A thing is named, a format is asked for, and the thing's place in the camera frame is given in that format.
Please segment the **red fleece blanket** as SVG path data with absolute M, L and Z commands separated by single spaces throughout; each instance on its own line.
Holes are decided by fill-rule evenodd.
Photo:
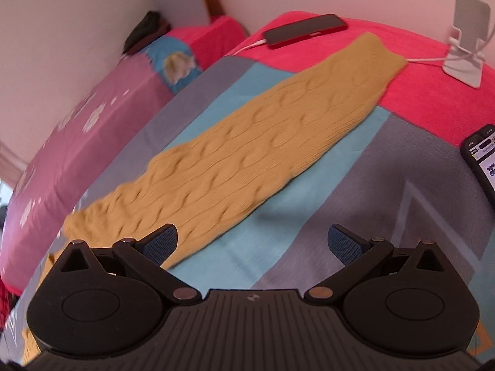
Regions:
M 348 19 L 348 28 L 344 31 L 312 37 L 279 49 L 262 44 L 265 30 L 310 16 L 302 11 L 282 14 L 244 40 L 231 53 L 278 70 L 299 72 L 343 49 L 366 32 L 376 34 L 390 51 L 406 59 L 433 59 L 447 50 L 445 44 L 434 39 L 360 19 Z M 480 88 L 473 89 L 445 74 L 438 63 L 410 63 L 389 85 L 381 105 L 457 146 L 466 137 L 495 120 L 494 69 L 484 66 L 482 84 Z

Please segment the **white phone stand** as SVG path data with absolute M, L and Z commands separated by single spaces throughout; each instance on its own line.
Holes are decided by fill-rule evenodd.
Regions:
M 465 85 L 479 89 L 485 56 L 482 48 L 491 37 L 491 8 L 482 0 L 455 0 L 449 50 L 442 70 Z

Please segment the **black smartphone lit screen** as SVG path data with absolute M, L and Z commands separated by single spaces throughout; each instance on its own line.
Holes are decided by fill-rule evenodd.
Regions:
M 460 145 L 462 158 L 480 184 L 482 191 L 491 205 L 494 205 L 495 175 L 495 128 L 493 124 L 484 125 L 481 129 L 465 138 Z

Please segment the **mustard cable-knit sweater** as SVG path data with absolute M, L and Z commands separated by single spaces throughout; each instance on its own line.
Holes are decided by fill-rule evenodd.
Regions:
M 375 108 L 404 57 L 366 33 L 254 97 L 146 172 L 66 219 L 92 243 L 179 230 L 173 266 L 239 224 L 318 161 Z

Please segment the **red smartphone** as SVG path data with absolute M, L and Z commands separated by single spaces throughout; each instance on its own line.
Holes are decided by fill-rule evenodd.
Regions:
M 270 49 L 278 49 L 300 41 L 348 29 L 348 23 L 335 14 L 324 14 L 270 28 L 263 32 L 263 40 Z

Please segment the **pink floral bed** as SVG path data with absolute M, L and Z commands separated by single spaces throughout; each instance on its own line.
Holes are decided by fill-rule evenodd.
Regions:
M 220 16 L 136 45 L 54 128 L 7 206 L 1 279 L 19 296 L 83 193 L 182 89 L 246 38 Z

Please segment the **grey and blue bedsheet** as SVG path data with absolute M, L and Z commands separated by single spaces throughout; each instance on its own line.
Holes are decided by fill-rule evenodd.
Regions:
M 76 209 L 138 178 L 154 156 L 198 137 L 290 76 L 252 59 L 221 59 L 133 137 Z M 171 273 L 202 293 L 287 287 L 303 293 L 342 268 L 326 245 L 333 223 L 400 247 L 429 238 L 444 250 L 479 305 L 471 353 L 483 363 L 494 359 L 494 211 L 462 159 L 460 144 L 380 102 L 312 167 Z

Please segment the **dark folded clothes pile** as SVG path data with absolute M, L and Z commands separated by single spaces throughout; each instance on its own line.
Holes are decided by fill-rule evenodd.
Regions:
M 134 55 L 171 31 L 170 23 L 159 12 L 148 11 L 126 38 L 123 54 Z

